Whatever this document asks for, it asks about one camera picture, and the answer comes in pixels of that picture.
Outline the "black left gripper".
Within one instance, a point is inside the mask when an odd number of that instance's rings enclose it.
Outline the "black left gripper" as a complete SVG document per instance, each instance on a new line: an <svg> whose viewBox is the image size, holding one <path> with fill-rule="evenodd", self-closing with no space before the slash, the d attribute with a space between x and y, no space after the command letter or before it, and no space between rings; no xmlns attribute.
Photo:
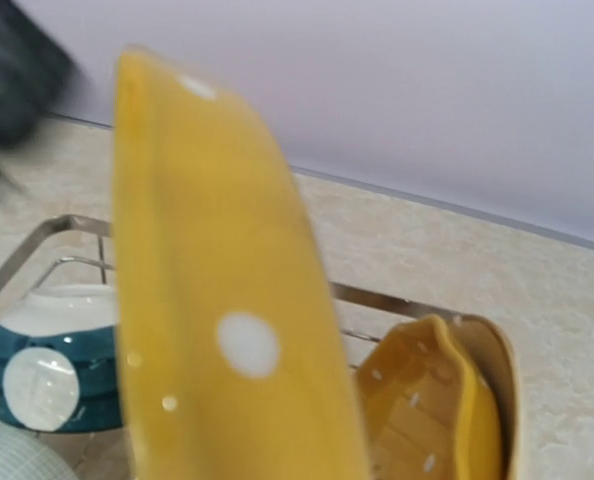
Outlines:
<svg viewBox="0 0 594 480"><path fill-rule="evenodd" d="M0 1L0 151L25 146L77 73L72 57L13 1ZM24 189L0 167L0 200Z"/></svg>

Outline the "yellow polka dot plate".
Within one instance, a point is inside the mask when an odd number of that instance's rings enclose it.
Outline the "yellow polka dot plate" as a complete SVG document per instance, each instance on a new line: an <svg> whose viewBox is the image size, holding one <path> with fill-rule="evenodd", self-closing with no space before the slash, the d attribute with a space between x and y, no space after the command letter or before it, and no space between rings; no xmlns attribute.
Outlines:
<svg viewBox="0 0 594 480"><path fill-rule="evenodd" d="M139 47L116 67L112 234L139 479L366 479L311 222L237 94Z"/></svg>
<svg viewBox="0 0 594 480"><path fill-rule="evenodd" d="M376 479L499 479L495 397L436 315L391 328L355 370Z"/></svg>

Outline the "cream bird pattern plate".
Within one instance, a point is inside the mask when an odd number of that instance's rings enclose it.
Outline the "cream bird pattern plate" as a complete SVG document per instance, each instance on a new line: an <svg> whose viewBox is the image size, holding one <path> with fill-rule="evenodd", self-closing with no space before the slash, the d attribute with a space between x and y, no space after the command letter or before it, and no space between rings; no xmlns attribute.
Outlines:
<svg viewBox="0 0 594 480"><path fill-rule="evenodd" d="M526 457L522 386L510 339L496 323L478 315L455 315L450 329L479 367L496 398L504 443L503 479L521 479Z"/></svg>

